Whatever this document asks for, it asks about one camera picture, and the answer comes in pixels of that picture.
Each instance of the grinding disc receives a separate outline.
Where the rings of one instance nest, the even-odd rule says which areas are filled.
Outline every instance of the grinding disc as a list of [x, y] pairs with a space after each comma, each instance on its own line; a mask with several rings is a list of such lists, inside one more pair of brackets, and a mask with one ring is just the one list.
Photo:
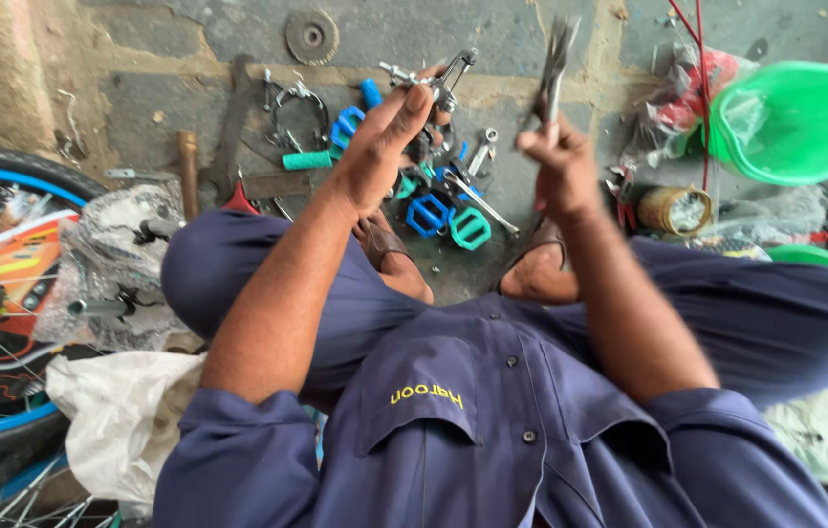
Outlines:
[[287, 47], [307, 66], [322, 66], [336, 54], [339, 30], [336, 22], [320, 9], [294, 11], [287, 19]]

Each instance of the sandal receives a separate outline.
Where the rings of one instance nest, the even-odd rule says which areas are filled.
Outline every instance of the sandal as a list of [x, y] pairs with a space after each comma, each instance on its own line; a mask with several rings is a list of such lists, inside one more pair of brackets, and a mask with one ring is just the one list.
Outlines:
[[388, 253], [400, 253], [411, 258], [405, 243], [401, 242], [401, 239], [391, 231], [375, 225], [368, 218], [359, 221], [359, 228], [368, 234], [368, 240], [361, 249], [368, 261], [372, 263], [374, 270], [381, 272], [381, 261]]
[[564, 245], [564, 236], [561, 234], [561, 228], [550, 218], [542, 216], [541, 220], [538, 221], [538, 226], [535, 227], [534, 233], [531, 234], [531, 240], [528, 241], [525, 249], [512, 259], [509, 267], [505, 271], [502, 271], [502, 276], [496, 281], [494, 292], [500, 295], [502, 294], [502, 279], [515, 267], [515, 264], [518, 264], [519, 260], [525, 258], [525, 255], [531, 253], [532, 250], [550, 243], [556, 243], [561, 246], [561, 271], [570, 271], [570, 263], [567, 260], [567, 247]]

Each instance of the navy blue trousers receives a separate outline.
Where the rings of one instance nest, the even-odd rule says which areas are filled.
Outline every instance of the navy blue trousers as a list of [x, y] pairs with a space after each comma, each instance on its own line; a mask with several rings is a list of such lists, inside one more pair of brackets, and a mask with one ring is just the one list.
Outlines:
[[[163, 259], [166, 301], [193, 331], [211, 339], [289, 225], [226, 210], [197, 218], [173, 236]], [[694, 332], [725, 388], [764, 408], [828, 387], [828, 268], [726, 258], [641, 238], [632, 240], [632, 249]], [[503, 304], [592, 358], [584, 304], [546, 311]], [[302, 398], [331, 409], [374, 344], [428, 309], [445, 308], [385, 286], [350, 236], [323, 308]]]

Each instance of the navy blue shirt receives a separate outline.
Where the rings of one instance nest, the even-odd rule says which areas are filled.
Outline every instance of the navy blue shirt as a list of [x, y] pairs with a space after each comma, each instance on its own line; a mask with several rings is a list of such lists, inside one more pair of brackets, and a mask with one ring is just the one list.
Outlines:
[[362, 362], [326, 426], [287, 391], [201, 389], [160, 475], [165, 527], [828, 527], [828, 497], [743, 395], [639, 406], [495, 295], [429, 309]]

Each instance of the man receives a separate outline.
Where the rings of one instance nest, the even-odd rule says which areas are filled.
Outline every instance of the man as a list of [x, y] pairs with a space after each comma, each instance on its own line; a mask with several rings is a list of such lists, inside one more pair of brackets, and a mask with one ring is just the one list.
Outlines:
[[502, 295], [432, 307], [372, 216], [430, 111], [387, 97], [293, 224], [173, 239], [167, 299], [214, 338], [155, 525], [828, 526], [758, 413], [828, 387], [828, 269], [628, 244], [561, 118], [516, 140], [545, 220]]

